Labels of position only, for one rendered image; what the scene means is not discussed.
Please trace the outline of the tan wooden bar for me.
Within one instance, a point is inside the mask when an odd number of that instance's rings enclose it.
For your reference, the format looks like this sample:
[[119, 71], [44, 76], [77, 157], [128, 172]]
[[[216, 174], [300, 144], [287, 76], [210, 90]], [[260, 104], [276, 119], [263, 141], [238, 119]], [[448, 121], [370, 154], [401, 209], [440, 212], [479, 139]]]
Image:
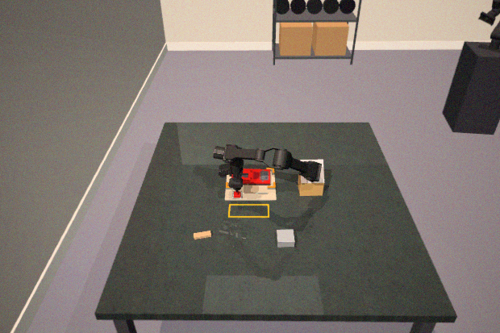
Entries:
[[202, 239], [202, 238], [207, 238], [207, 237], [211, 237], [210, 231], [194, 233], [194, 239]]

